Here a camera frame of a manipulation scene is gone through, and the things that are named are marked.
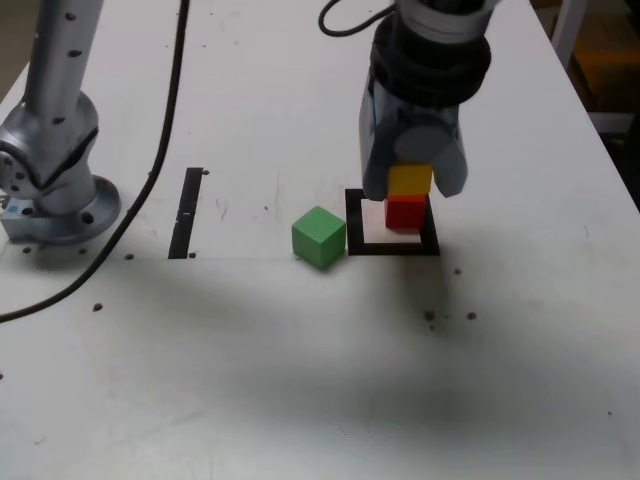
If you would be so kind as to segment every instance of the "table surface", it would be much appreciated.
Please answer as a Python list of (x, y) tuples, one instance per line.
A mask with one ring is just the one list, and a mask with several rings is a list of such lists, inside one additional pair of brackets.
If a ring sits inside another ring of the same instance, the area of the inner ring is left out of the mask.
[[(178, 3), (105, 2), (91, 165), (125, 207), (155, 157)], [(321, 35), (324, 0), (192, 3), (149, 201), (81, 290), (0, 326), (0, 478), (637, 479), (640, 220), (528, 2), (496, 10), (461, 108), (469, 181), (433, 195), (441, 257), (324, 274), (290, 227), (315, 205), (343, 216), (360, 185), (373, 30)], [(384, 5), (345, 1), (333, 25)], [(211, 172), (197, 257), (167, 260), (187, 167)], [(103, 242), (7, 244), (2, 309), (58, 291)]]

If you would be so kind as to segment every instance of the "black tape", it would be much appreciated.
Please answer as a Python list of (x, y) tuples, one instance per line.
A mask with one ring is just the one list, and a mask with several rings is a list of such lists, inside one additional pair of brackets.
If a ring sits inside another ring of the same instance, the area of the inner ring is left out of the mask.
[(202, 168), (187, 168), (182, 185), (182, 195), (178, 206), (178, 216), (173, 227), (171, 246), (169, 247), (169, 259), (187, 258), (189, 255), (189, 242), (193, 221), (198, 206), (200, 184), (202, 183)]
[(347, 210), (347, 246), (350, 256), (395, 255), (395, 256), (439, 256), (440, 245), (433, 220), (431, 202), (427, 197), (424, 226), (420, 230), (420, 243), (365, 243), (362, 227), (362, 200), (367, 197), (361, 189), (344, 191)]

